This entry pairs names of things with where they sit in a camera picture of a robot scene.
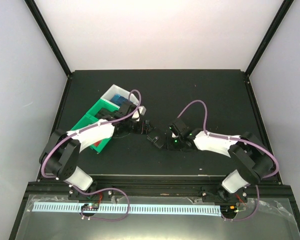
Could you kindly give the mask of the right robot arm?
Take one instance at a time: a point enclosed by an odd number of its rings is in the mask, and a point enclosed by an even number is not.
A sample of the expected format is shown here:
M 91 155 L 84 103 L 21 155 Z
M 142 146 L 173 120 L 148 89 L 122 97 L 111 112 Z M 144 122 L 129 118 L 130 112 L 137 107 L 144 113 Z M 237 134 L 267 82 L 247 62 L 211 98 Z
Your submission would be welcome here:
M 180 118 L 170 125 L 170 143 L 177 149 L 209 151 L 230 158 L 234 170 L 229 173 L 217 189 L 218 198 L 230 201 L 236 192 L 249 185 L 258 185 L 261 180 L 278 172 L 279 163 L 252 133 L 223 135 L 202 128 L 192 129 Z

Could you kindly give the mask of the red credit card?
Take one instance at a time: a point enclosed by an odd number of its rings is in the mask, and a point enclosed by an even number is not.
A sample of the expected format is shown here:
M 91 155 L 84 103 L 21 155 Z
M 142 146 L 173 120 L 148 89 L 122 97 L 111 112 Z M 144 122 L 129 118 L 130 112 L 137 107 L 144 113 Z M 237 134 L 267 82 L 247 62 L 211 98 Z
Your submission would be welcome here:
M 96 148 L 98 148 L 99 145 L 100 145 L 101 143 L 102 143 L 101 140 L 100 140 L 100 141 L 97 141 L 97 142 L 95 142 L 95 143 L 93 144 L 93 146 L 96 147 Z

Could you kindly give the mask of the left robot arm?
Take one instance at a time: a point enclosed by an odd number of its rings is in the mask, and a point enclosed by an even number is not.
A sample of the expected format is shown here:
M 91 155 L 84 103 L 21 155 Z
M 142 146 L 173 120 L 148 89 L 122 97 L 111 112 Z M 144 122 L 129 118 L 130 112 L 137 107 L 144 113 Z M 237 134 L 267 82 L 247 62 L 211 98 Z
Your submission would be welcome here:
M 41 175 L 47 179 L 64 181 L 78 189 L 85 199 L 93 199 L 98 188 L 93 184 L 93 178 L 78 166 L 79 155 L 91 145 L 112 138 L 118 127 L 126 123 L 140 123 L 146 107 L 139 104 L 132 104 L 131 107 L 132 111 L 119 118 L 101 118 L 76 130 L 55 130 L 39 158 Z

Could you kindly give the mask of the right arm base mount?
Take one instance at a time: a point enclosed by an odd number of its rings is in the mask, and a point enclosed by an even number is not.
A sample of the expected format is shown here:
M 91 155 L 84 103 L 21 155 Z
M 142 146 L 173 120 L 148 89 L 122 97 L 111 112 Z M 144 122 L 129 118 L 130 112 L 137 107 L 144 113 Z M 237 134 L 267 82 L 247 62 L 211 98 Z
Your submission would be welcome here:
M 229 193 L 221 185 L 203 185 L 201 187 L 201 196 L 204 201 L 214 202 L 215 204 L 235 204 L 239 202 L 247 203 L 245 191 L 239 189 L 235 193 Z

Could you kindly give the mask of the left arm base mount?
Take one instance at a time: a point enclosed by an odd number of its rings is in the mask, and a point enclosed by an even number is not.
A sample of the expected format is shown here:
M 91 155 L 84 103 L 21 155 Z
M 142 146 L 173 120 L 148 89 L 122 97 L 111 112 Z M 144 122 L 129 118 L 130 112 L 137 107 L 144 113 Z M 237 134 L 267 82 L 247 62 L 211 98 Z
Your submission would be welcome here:
M 98 201 L 100 198 L 103 199 L 105 198 L 106 200 L 110 199 L 111 196 L 115 193 L 114 190 L 108 189 L 112 188 L 111 185 L 109 184 L 101 184 L 99 183 L 92 183 L 90 187 L 85 190 L 87 195 L 80 193 L 74 188 L 74 185 L 66 183 L 65 184 L 69 190 L 68 193 L 68 199 L 69 200 L 78 200 L 80 201 Z M 103 190 L 100 193 L 94 193 L 96 191 L 99 191 L 101 189 L 108 189 L 108 190 Z

